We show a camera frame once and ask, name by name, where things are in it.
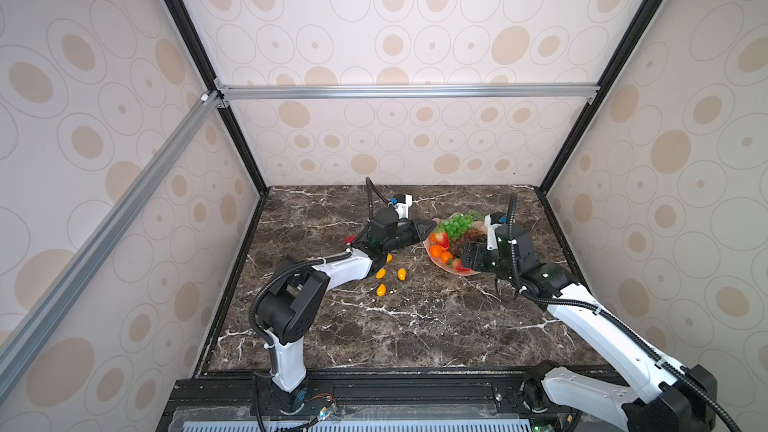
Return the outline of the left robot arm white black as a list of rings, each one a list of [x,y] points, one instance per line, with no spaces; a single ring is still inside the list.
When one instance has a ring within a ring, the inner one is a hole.
[[[345,249],[326,257],[287,256],[256,294],[249,309],[253,332],[270,357],[270,394],[283,412],[296,413],[307,394],[304,336],[326,293],[378,272],[389,254],[429,238],[437,223],[409,216],[412,196],[384,196],[365,180],[368,221]]]

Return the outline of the red grape bunch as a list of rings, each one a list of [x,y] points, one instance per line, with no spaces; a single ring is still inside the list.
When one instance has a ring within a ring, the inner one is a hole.
[[[486,233],[477,228],[470,228],[464,234],[463,238],[466,242],[479,242],[486,240]]]

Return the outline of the strawberry with leaves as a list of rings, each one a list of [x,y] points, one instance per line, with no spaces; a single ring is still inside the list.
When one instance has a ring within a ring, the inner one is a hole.
[[[443,248],[443,250],[448,250],[450,248],[449,234],[443,229],[436,229],[434,233],[437,239],[437,242],[434,244],[440,245]]]

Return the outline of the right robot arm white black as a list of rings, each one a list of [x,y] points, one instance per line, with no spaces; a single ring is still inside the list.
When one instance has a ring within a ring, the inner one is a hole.
[[[623,431],[711,431],[737,422],[716,401],[717,381],[706,368],[685,366],[604,307],[562,266],[543,262],[530,232],[516,223],[517,197],[485,219],[485,237],[456,248],[461,263],[509,281],[522,297],[565,323],[623,378],[617,385],[551,361],[531,369],[520,395],[532,413],[569,407]]]

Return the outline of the green grape bunch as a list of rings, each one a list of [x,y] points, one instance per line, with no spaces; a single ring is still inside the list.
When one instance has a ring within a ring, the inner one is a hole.
[[[472,227],[480,229],[486,233],[484,229],[484,218],[484,215],[475,210],[470,210],[467,213],[455,212],[450,217],[442,220],[438,225],[438,228],[445,230],[449,234],[451,242],[465,240],[463,238],[464,234]]]

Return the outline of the pink scalloped fruit bowl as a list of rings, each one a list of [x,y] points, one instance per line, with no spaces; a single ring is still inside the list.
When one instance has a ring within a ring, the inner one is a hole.
[[[436,219],[435,219],[435,222],[437,223],[437,227],[435,228],[435,230],[436,230],[436,229],[439,229],[439,228],[438,228],[438,225],[440,224],[440,222],[441,222],[442,220],[445,220],[445,219],[440,219],[440,218],[436,218]],[[444,250],[444,251],[449,251],[449,252],[451,252],[451,253],[453,254],[454,258],[459,258],[459,249],[461,248],[461,246],[462,246],[464,243],[467,243],[467,242],[466,242],[465,240],[456,240],[455,242],[451,242],[451,241],[450,241],[450,248],[449,248],[448,250]],[[442,268],[443,270],[445,270],[445,271],[447,271],[447,272],[450,272],[450,273],[454,273],[454,274],[457,274],[457,275],[461,275],[461,276],[471,276],[471,275],[476,275],[476,274],[478,274],[478,272],[473,272],[473,271],[470,271],[470,272],[459,272],[459,271],[456,271],[456,270],[455,270],[455,269],[454,269],[454,268],[451,266],[451,264],[446,264],[446,263],[444,263],[444,262],[441,260],[441,258],[440,258],[440,257],[439,257],[439,258],[435,258],[435,257],[432,257],[432,256],[430,255],[430,253],[429,253],[429,248],[430,248],[430,246],[431,246],[432,244],[434,244],[434,243],[430,241],[430,239],[429,239],[429,236],[428,236],[428,238],[427,238],[427,239],[424,241],[424,247],[425,247],[425,249],[426,249],[426,251],[427,251],[427,254],[428,254],[428,256],[429,256],[430,260],[431,260],[433,263],[435,263],[435,264],[436,264],[438,267]]]

